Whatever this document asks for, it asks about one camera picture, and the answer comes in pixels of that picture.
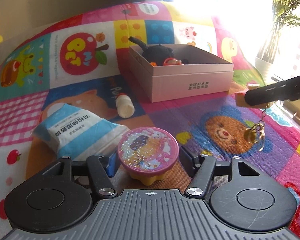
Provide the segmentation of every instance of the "potted plant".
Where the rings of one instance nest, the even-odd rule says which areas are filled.
[[[300,0],[272,0],[271,31],[255,58],[255,66],[267,83],[273,74],[273,62],[285,27],[300,27]]]

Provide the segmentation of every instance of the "cartoon frog print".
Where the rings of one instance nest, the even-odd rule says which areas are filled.
[[[26,76],[33,75],[35,73],[35,67],[32,65],[34,54],[26,54],[26,50],[28,49],[30,49],[30,45],[20,51],[16,58],[10,60],[4,66],[0,78],[2,87],[9,87],[14,83],[18,84],[19,87],[23,87],[23,79]]]

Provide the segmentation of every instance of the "metal chain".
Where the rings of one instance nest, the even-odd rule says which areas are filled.
[[[253,126],[250,128],[249,134],[248,134],[248,138],[250,138],[250,134],[253,132],[255,134],[259,134],[258,138],[256,138],[256,140],[254,142],[249,142],[249,143],[257,143],[260,140],[262,140],[262,144],[261,147],[259,149],[259,151],[262,151],[265,145],[265,132],[264,132],[264,127],[265,127],[265,121],[264,118],[266,117],[267,113],[266,110],[269,108],[269,104],[267,104],[266,108],[262,111],[261,113],[261,119]]]

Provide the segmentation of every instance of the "yellow container base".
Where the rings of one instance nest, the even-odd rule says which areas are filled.
[[[140,180],[143,185],[150,186],[157,180],[163,180],[166,177],[166,172],[164,174],[153,176],[153,177],[144,177],[140,175],[135,175],[133,173],[129,173],[129,175],[133,179]]]

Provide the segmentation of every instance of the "wooden block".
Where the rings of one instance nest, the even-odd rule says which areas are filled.
[[[260,105],[256,105],[256,106],[250,106],[247,104],[246,100],[244,99],[244,96],[246,94],[246,92],[248,90],[253,90],[253,89],[256,89],[256,88],[259,88],[260,85],[259,84],[248,84],[248,88],[243,90],[243,91],[239,91],[239,92],[236,92],[235,93],[235,104],[236,106],[239,106],[239,107],[248,107],[248,108],[266,108],[267,106],[268,107],[271,107],[273,102],[270,102],[270,103],[264,103],[264,104],[260,104]]]

